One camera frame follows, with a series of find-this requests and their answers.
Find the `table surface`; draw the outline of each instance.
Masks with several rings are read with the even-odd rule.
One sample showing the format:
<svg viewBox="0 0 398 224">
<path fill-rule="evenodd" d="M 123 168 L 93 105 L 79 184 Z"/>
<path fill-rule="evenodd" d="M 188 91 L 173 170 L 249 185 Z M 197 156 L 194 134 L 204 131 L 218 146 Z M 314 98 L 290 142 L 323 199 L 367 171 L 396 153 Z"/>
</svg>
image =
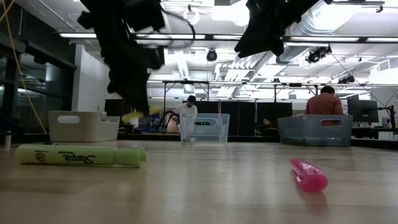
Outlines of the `table surface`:
<svg viewBox="0 0 398 224">
<path fill-rule="evenodd" d="M 0 223 L 396 223 L 398 153 L 277 143 L 144 146 L 140 168 L 17 165 L 0 149 Z M 329 186 L 302 192 L 290 159 L 323 169 Z"/>
</svg>

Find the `bin handle cutout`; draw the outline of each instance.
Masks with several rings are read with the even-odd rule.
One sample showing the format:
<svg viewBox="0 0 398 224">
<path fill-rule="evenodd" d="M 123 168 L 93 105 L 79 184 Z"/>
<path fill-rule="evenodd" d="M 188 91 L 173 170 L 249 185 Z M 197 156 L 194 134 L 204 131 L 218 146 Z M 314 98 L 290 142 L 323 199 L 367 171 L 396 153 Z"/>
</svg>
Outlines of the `bin handle cutout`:
<svg viewBox="0 0 398 224">
<path fill-rule="evenodd" d="M 333 127 L 333 126 L 342 126 L 343 121 L 340 119 L 323 119 L 321 120 L 321 126 L 323 127 Z"/>
<path fill-rule="evenodd" d="M 58 122 L 61 124 L 78 124 L 80 118 L 79 116 L 61 115 L 58 117 Z"/>
</svg>

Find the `ceiling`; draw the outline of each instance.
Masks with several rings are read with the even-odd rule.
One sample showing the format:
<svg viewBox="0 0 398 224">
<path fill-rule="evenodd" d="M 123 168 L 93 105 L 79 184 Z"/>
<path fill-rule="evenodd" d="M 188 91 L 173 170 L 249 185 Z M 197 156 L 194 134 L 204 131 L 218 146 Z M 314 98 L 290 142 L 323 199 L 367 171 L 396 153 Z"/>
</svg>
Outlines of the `ceiling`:
<svg viewBox="0 0 398 224">
<path fill-rule="evenodd" d="M 55 28 L 59 32 L 92 32 L 92 30 L 84 30 L 76 21 L 81 11 L 86 10 L 84 5 L 77 0 L 16 0 L 23 8 L 27 9 L 33 15 L 42 19 L 44 22 Z M 186 10 L 186 4 L 177 4 L 170 2 L 164 3 L 164 7 L 168 11 L 177 14 L 183 14 Z M 202 1 L 202 5 L 193 6 L 200 14 L 199 21 L 194 25 L 197 34 L 242 34 L 245 30 L 244 26 L 237 26 L 233 21 L 215 21 L 212 19 L 212 13 L 215 9 L 214 0 Z M 378 6 L 358 7 L 356 13 L 347 21 L 339 26 L 329 35 L 344 36 L 398 36 L 398 7 L 389 7 L 385 5 L 381 13 L 376 13 Z M 190 33 L 189 27 L 174 18 L 165 17 L 167 27 L 164 32 L 170 33 Z M 96 40 L 83 42 L 87 51 L 97 58 L 100 58 L 100 47 Z M 195 41 L 189 51 L 189 57 L 185 58 L 185 63 L 189 72 L 196 72 L 195 78 L 200 80 L 208 80 L 209 76 L 206 72 L 215 72 L 218 64 L 231 65 L 237 62 L 236 53 L 233 51 L 237 42 L 235 41 Z M 312 65 L 308 69 L 308 64 L 303 62 L 303 57 L 296 57 L 289 66 L 281 69 L 274 69 L 274 65 L 268 65 L 262 69 L 263 73 L 271 73 L 267 80 L 276 76 L 283 79 L 284 82 L 307 82 L 308 80 L 321 80 L 323 82 L 330 81 L 330 77 L 339 75 L 345 69 L 355 68 L 355 75 L 358 78 L 366 78 L 369 76 L 369 69 L 379 62 L 385 61 L 388 57 L 398 56 L 398 44 L 331 44 L 333 55 L 342 63 L 344 68 L 332 56 L 327 56 L 320 62 Z M 216 49 L 218 60 L 216 62 L 207 62 L 205 57 L 208 49 Z M 167 79 L 174 77 L 173 73 L 181 72 L 181 63 L 178 63 L 178 56 L 173 52 L 166 52 L 166 65 L 159 71 L 153 72 L 156 79 Z M 246 78 L 253 78 L 254 73 L 259 73 L 262 65 L 270 63 L 260 60 L 253 68 L 255 72 L 246 74 Z M 228 68 L 220 73 L 226 75 Z"/>
</svg>

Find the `pink highlighter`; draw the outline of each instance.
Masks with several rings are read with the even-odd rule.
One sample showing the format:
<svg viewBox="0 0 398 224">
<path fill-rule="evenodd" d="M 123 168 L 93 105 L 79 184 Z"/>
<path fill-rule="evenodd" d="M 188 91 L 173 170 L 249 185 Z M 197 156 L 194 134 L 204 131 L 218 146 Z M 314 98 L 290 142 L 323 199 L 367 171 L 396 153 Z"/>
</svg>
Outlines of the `pink highlighter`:
<svg viewBox="0 0 398 224">
<path fill-rule="evenodd" d="M 328 186 L 328 179 L 321 169 L 301 159 L 292 159 L 293 179 L 307 192 L 319 192 Z"/>
</svg>

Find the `white plastic bin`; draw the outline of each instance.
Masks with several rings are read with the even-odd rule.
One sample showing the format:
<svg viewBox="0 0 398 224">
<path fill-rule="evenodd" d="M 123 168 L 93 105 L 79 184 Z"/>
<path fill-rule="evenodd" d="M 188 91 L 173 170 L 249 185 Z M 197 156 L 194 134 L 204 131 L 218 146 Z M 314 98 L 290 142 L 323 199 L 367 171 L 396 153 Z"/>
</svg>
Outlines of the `white plastic bin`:
<svg viewBox="0 0 398 224">
<path fill-rule="evenodd" d="M 352 125 L 353 117 L 347 115 L 303 115 L 278 119 L 281 143 L 301 146 L 348 147 Z"/>
<path fill-rule="evenodd" d="M 183 143 L 228 142 L 229 114 L 181 114 L 180 135 Z"/>
<path fill-rule="evenodd" d="M 52 142 L 99 142 L 118 138 L 119 116 L 97 112 L 49 111 Z"/>
</svg>

